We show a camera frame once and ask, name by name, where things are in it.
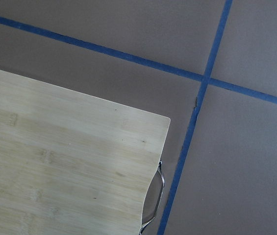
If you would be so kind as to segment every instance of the metal handle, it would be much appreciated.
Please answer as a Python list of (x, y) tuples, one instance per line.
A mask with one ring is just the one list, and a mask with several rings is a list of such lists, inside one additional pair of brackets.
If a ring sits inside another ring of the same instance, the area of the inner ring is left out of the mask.
[(160, 193), (159, 193), (159, 197), (158, 197), (158, 201), (157, 201), (157, 204), (156, 204), (156, 208), (154, 209), (153, 216), (149, 220), (147, 220), (145, 223), (143, 223), (142, 226), (140, 227), (139, 235), (142, 235), (142, 233), (145, 230), (145, 228), (147, 227), (147, 225), (149, 225), (155, 219), (155, 217), (157, 215), (157, 211), (158, 211), (158, 208), (159, 208), (159, 204), (160, 204), (162, 193), (163, 193), (164, 183), (165, 183), (164, 182), (164, 177), (163, 177), (163, 174), (162, 174), (162, 170), (161, 170), (161, 166), (162, 166), (162, 161), (160, 160), (159, 161), (159, 165), (158, 165), (158, 169), (157, 169), (157, 173), (161, 177), (162, 184), (161, 184), (161, 190), (160, 190)]

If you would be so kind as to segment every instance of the blue painter's tape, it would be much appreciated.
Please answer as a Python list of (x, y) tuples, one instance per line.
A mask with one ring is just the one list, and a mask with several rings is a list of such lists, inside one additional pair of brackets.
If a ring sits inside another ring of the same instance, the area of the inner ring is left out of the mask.
[(265, 94), (246, 87), (241, 87), (228, 82), (220, 81), (214, 78), (211, 78), (209, 80), (209, 84), (277, 104), (277, 97), (270, 94)]
[(69, 36), (65, 36), (65, 35), (61, 35), (58, 33), (54, 33), (51, 32), (49, 30), (43, 29), (43, 28), (38, 28), (38, 27), (34, 27), (25, 23), (20, 23), (17, 21), (13, 21), (13, 20), (9, 20), (3, 17), (0, 17), (0, 24), (9, 26), (9, 27), (13, 27), (13, 28), (17, 28), (23, 31), (27, 31), (27, 32), (31, 32), (34, 34), (38, 34), (41, 36), (45, 36), (48, 38), (52, 38), (61, 42), (65, 42), (68, 44), (72, 44), (78, 47), (82, 47), (82, 48), (86, 48), (89, 50), (93, 50), (99, 53), (103, 53), (106, 55), (110, 55), (113, 57), (117, 57), (123, 60), (127, 60), (127, 61), (131, 61), (134, 62), (136, 64), (140, 64), (143, 66), (147, 66), (147, 67), (151, 67), (157, 70), (161, 70), (161, 71), (165, 71), (165, 72), (169, 72), (178, 76), (183, 76), (183, 77), (187, 77), (196, 81), (202, 81), (202, 75), (201, 74), (197, 74), (194, 72), (190, 72), (190, 71), (186, 71), (186, 70), (182, 70), (173, 66), (169, 66), (169, 65), (165, 65), (165, 64), (161, 64), (159, 62), (155, 62), (152, 60), (148, 60), (139, 56), (135, 56), (135, 55), (131, 55), (128, 53), (124, 53), (121, 52), (119, 50), (114, 50), (108, 47), (103, 47), (100, 45), (96, 45), (94, 43), (90, 43), (90, 42), (85, 42), (76, 38), (72, 38)]
[(202, 105), (202, 102), (203, 102), (203, 99), (204, 99), (204, 96), (205, 96), (205, 93), (207, 90), (207, 86), (208, 86), (209, 79), (211, 76), (212, 68), (215, 63), (215, 59), (216, 59), (216, 56), (218, 53), (218, 49), (220, 46), (220, 42), (222, 39), (222, 35), (224, 32), (224, 28), (225, 28), (225, 25), (227, 22), (227, 17), (229, 15), (231, 5), (232, 5), (232, 0), (226, 0), (222, 14), (221, 14), (221, 18), (219, 21), (219, 25), (217, 28), (217, 32), (215, 35), (215, 39), (213, 41), (212, 48), (211, 48), (211, 51), (209, 54), (208, 62), (207, 62), (205, 73), (204, 73), (204, 78), (201, 82), (201, 87), (198, 91), (196, 107), (193, 109), (193, 113), (192, 113), (192, 116), (191, 116), (191, 119), (190, 119), (190, 122), (189, 122), (189, 125), (187, 128), (186, 136), (184, 139), (183, 147), (182, 147), (179, 159), (178, 159), (178, 163), (177, 163), (176, 170), (174, 173), (173, 181), (172, 181), (172, 184), (170, 187), (169, 199), (168, 199), (167, 205), (164, 209), (157, 235), (164, 234), (164, 231), (165, 231), (167, 223), (168, 223), (169, 215), (170, 215), (173, 201), (174, 201), (174, 198), (176, 195), (177, 186), (178, 186), (180, 178), (181, 178), (181, 174), (182, 174), (183, 167), (184, 167), (184, 164), (186, 161), (188, 149), (190, 147), (192, 137), (194, 134), (197, 117), (201, 110), (201, 105)]

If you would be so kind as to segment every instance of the gray floor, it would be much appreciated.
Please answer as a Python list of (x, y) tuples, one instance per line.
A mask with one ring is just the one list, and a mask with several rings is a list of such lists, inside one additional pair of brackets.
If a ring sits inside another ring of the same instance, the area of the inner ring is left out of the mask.
[[(0, 16), (203, 74), (223, 5), (12, 0)], [(144, 232), (157, 234), (200, 82), (1, 24), (0, 69), (170, 117), (167, 186)], [(277, 1), (233, 1), (212, 77), (277, 96)], [(175, 234), (277, 234), (276, 104), (208, 86), (165, 231)]]

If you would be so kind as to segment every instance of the blue tape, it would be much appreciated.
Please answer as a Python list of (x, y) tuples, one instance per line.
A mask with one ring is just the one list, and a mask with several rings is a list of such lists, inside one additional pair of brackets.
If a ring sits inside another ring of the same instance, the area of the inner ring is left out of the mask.
[(61, 35), (58, 33), (54, 33), (51, 32), (49, 30), (43, 29), (43, 28), (38, 28), (38, 27), (34, 27), (25, 23), (20, 23), (17, 21), (13, 21), (13, 20), (9, 20), (3, 17), (0, 17), (0, 24), (9, 26), (9, 27), (13, 27), (13, 28), (17, 28), (17, 29), (21, 29), (23, 31), (27, 31), (30, 33), (34, 33), (34, 34), (38, 34), (41, 36), (45, 36), (48, 38), (52, 38), (61, 42), (65, 42), (68, 44), (72, 44), (78, 47), (82, 47), (82, 48), (86, 48), (89, 50), (93, 50), (99, 53), (103, 53), (106, 55), (110, 55), (113, 57), (117, 57), (123, 60), (127, 60), (127, 61), (131, 61), (134, 62), (136, 64), (140, 64), (143, 66), (147, 66), (147, 67), (151, 67), (157, 70), (161, 70), (161, 71), (165, 71), (165, 72), (169, 72), (178, 76), (183, 76), (183, 77), (187, 77), (196, 81), (201, 81), (202, 80), (202, 75), (201, 74), (197, 74), (194, 72), (190, 72), (190, 71), (186, 71), (186, 70), (182, 70), (173, 66), (169, 66), (169, 65), (165, 65), (159, 62), (155, 62), (152, 60), (148, 60), (139, 56), (135, 56), (135, 55), (131, 55), (128, 53), (124, 53), (121, 52), (119, 50), (114, 50), (108, 47), (103, 47), (100, 45), (96, 45), (94, 43), (90, 43), (90, 42), (85, 42), (76, 38), (72, 38), (69, 36), (65, 36), (65, 35)]
[(162, 218), (161, 218), (161, 221), (160, 221), (160, 225), (159, 225), (159, 228), (158, 228), (157, 235), (163, 235), (164, 234), (164, 231), (165, 231), (167, 223), (168, 223), (169, 215), (170, 215), (171, 208), (172, 208), (172, 205), (173, 205), (173, 201), (174, 201), (174, 198), (175, 198), (175, 195), (176, 195), (177, 186), (178, 186), (180, 178), (181, 178), (181, 174), (182, 174), (183, 167), (184, 167), (184, 164), (185, 164), (185, 161), (186, 161), (188, 149), (189, 149), (189, 146), (191, 144), (192, 137), (193, 137), (193, 134), (194, 134), (194, 130), (195, 130), (196, 122), (197, 122), (197, 117), (198, 117), (198, 114), (201, 110), (201, 105), (202, 105), (202, 102), (203, 102), (203, 99), (204, 99), (204, 96), (205, 96), (205, 93), (206, 93), (206, 90), (207, 90), (207, 86), (208, 86), (209, 79), (210, 79), (210, 76), (211, 76), (212, 68), (213, 68), (213, 65), (215, 63), (215, 59), (216, 59), (216, 56), (217, 56), (217, 53), (218, 53), (218, 49), (219, 49), (219, 46), (220, 46), (220, 42), (221, 42), (221, 39), (222, 39), (222, 35), (223, 35), (223, 32), (224, 32), (224, 28), (225, 28), (225, 25), (226, 25), (226, 22), (227, 22), (227, 17), (229, 15), (231, 5), (232, 5), (232, 0), (227, 0), (225, 2), (224, 8), (223, 8), (223, 11), (222, 11), (222, 14), (221, 14), (221, 18), (220, 18), (220, 21), (219, 21), (219, 25), (218, 25), (218, 28), (217, 28), (216, 35), (215, 35), (215, 39), (213, 41), (211, 51), (210, 51), (210, 54), (209, 54), (209, 58), (208, 58), (208, 61), (207, 61), (207, 65), (206, 65), (206, 69), (205, 69), (205, 73), (204, 73), (204, 78), (201, 82), (201, 87), (198, 91), (196, 107), (193, 109), (192, 116), (191, 116), (191, 119), (190, 119), (190, 122), (189, 122), (189, 125), (188, 125), (188, 128), (187, 128), (187, 132), (186, 132), (186, 136), (185, 136), (185, 139), (184, 139), (183, 147), (182, 147), (179, 159), (178, 159), (178, 163), (177, 163), (176, 170), (175, 170), (175, 173), (174, 173), (173, 181), (172, 181), (172, 184), (171, 184), (171, 187), (170, 187), (169, 199), (168, 199), (167, 205), (164, 209), (164, 212), (162, 214)]
[(277, 97), (274, 95), (265, 94), (246, 87), (241, 87), (228, 82), (223, 82), (214, 78), (211, 78), (209, 80), (209, 84), (277, 104)]

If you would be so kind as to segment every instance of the wooden board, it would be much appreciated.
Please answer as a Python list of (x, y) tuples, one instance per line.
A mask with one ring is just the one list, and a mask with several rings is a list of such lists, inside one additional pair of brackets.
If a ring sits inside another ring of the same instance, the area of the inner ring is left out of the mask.
[(0, 71), (0, 235), (138, 235), (169, 123)]

